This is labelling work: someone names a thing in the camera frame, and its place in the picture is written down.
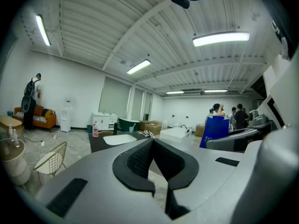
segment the cushion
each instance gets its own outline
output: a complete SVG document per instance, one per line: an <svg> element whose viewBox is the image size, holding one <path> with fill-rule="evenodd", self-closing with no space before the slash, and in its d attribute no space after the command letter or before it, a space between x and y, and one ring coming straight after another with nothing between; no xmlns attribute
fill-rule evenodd
<svg viewBox="0 0 299 224"><path fill-rule="evenodd" d="M17 112L16 115L15 115L15 117L23 119L24 118L24 113L23 112ZM43 123L47 123L46 118L43 117L43 116L36 116L36 115L34 115L33 116L33 120L34 121L40 121L40 122L43 122Z"/></svg>
<svg viewBox="0 0 299 224"><path fill-rule="evenodd" d="M45 119L47 119L48 116L50 116L51 114L52 114L52 110L48 110L44 115Z"/></svg>
<svg viewBox="0 0 299 224"><path fill-rule="evenodd" d="M24 113L23 113L23 112L17 112L17 113L15 114L15 117L18 117L18 118L23 119L23 118L24 118Z"/></svg>
<svg viewBox="0 0 299 224"><path fill-rule="evenodd" d="M48 112L48 109L43 109L42 116L45 117L46 112Z"/></svg>
<svg viewBox="0 0 299 224"><path fill-rule="evenodd" d="M37 105L37 106L34 108L34 113L33 113L33 114L36 115L36 116L42 116L42 113L43 113L43 107Z"/></svg>
<svg viewBox="0 0 299 224"><path fill-rule="evenodd" d="M43 123L47 123L47 120L46 120L46 118L44 116L36 116L36 115L34 115L33 116L33 120L34 121L40 121L40 122L43 122Z"/></svg>

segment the white cabinet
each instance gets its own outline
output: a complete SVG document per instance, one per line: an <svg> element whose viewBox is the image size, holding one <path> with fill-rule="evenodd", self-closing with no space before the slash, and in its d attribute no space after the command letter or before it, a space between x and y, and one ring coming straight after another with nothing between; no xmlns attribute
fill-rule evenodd
<svg viewBox="0 0 299 224"><path fill-rule="evenodd" d="M93 113L93 124L98 122L99 131L102 130L113 130L114 123L117 122L117 115L109 113Z"/></svg>

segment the fluorescent light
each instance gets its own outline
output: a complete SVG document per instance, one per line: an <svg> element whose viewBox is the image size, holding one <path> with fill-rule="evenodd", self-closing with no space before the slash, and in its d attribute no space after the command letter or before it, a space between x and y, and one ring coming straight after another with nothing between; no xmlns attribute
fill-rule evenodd
<svg viewBox="0 0 299 224"><path fill-rule="evenodd" d="M171 92L166 92L166 94L168 95L172 95L172 94L183 94L183 91L171 91Z"/></svg>
<svg viewBox="0 0 299 224"><path fill-rule="evenodd" d="M212 92L227 92L227 90L206 90L205 93L212 93Z"/></svg>
<svg viewBox="0 0 299 224"><path fill-rule="evenodd" d="M144 60L140 64L138 64L138 65L134 66L132 69L128 70L127 73L131 75L134 72L136 72L136 71L138 71L138 70L140 70L140 69L142 69L142 68L144 68L148 65L150 65L150 61L149 60Z"/></svg>
<svg viewBox="0 0 299 224"><path fill-rule="evenodd" d="M36 15L36 21L37 21L38 28L42 34L43 40L45 41L46 45L49 47L51 45L51 43L50 43L50 40L49 40L48 35L45 30L43 16L40 14Z"/></svg>
<svg viewBox="0 0 299 224"><path fill-rule="evenodd" d="M249 32L221 32L193 38L194 46L199 47L217 42L248 41Z"/></svg>

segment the ceiling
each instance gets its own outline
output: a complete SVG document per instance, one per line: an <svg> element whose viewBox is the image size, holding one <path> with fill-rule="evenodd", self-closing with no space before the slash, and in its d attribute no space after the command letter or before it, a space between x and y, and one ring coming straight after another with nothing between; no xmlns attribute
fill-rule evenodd
<svg viewBox="0 0 299 224"><path fill-rule="evenodd" d="M36 14L43 15L50 47ZM187 10L171 0L30 0L20 17L32 50L104 70L161 95L249 91L276 40L260 0L200 0ZM224 31L248 31L250 40L193 45L194 37ZM126 73L144 59L151 65Z"/></svg>

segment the pink bottle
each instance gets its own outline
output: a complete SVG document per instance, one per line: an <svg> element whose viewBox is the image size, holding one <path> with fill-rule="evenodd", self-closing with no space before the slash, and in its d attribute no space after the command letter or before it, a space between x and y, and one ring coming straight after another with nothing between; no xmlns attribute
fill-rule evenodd
<svg viewBox="0 0 299 224"><path fill-rule="evenodd" d="M98 128L98 122L95 121L93 124L93 137L99 136L99 128Z"/></svg>

